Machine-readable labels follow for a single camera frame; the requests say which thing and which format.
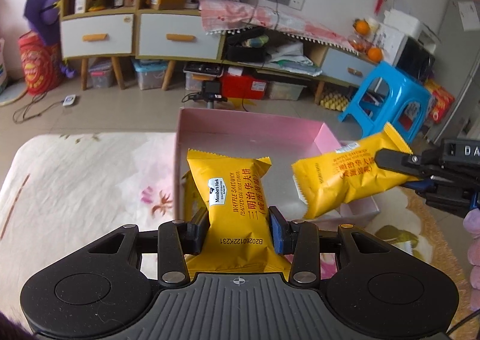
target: pink box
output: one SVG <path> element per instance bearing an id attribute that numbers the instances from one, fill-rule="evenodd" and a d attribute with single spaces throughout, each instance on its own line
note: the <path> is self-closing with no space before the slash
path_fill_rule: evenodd
<path id="1" fill-rule="evenodd" d="M 288 220 L 302 218 L 307 206 L 299 199 L 291 165 L 340 148 L 323 122 L 243 111 L 182 108 L 175 154 L 175 216 L 182 219 L 181 177 L 189 170 L 188 149 L 239 158 L 269 156 L 272 167 L 262 178 L 267 204 L 277 206 Z M 364 227 L 380 213 L 372 197 L 341 205 L 314 222 L 323 230 L 342 223 Z"/>

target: orange fruit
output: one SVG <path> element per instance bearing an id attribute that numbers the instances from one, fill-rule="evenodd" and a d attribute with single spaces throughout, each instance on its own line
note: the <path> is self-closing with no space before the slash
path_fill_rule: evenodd
<path id="1" fill-rule="evenodd" d="M 368 58 L 373 62 L 379 63 L 383 60 L 382 50 L 378 47 L 371 47 L 367 53 Z"/>
<path id="2" fill-rule="evenodd" d="M 360 35 L 368 35 L 370 33 L 370 26 L 364 20 L 357 20 L 353 27 Z"/>

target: gray ribbed panel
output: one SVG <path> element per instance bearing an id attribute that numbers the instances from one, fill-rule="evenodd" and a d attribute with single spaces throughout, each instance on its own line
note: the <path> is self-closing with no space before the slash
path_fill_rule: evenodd
<path id="1" fill-rule="evenodd" d="M 236 278 L 245 282 L 238 284 Z M 106 340 L 367 340 L 340 323 L 315 291 L 279 274 L 200 274 L 193 285 L 160 293 L 136 324 Z M 437 335 L 431 340 L 448 337 Z"/>

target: crosshair symbol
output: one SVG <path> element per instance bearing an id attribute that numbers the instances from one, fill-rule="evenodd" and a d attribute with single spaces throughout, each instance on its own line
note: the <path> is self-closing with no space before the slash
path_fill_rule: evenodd
<path id="1" fill-rule="evenodd" d="M 235 278 L 234 280 L 231 280 L 230 282 L 234 282 L 237 286 L 240 286 L 241 284 L 248 282 L 248 280 L 238 277 L 238 278 Z"/>

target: black circular cover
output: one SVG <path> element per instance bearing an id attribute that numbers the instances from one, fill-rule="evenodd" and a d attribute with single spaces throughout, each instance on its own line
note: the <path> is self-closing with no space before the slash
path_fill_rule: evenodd
<path id="1" fill-rule="evenodd" d="M 151 301 L 150 282 L 115 256 L 73 253 L 33 275 L 20 295 L 32 328 L 53 338 L 100 337 L 137 319 Z"/>
<path id="2" fill-rule="evenodd" d="M 448 329 L 457 309 L 455 284 L 408 254 L 358 254 L 327 285 L 337 317 L 379 338 L 417 339 Z"/>

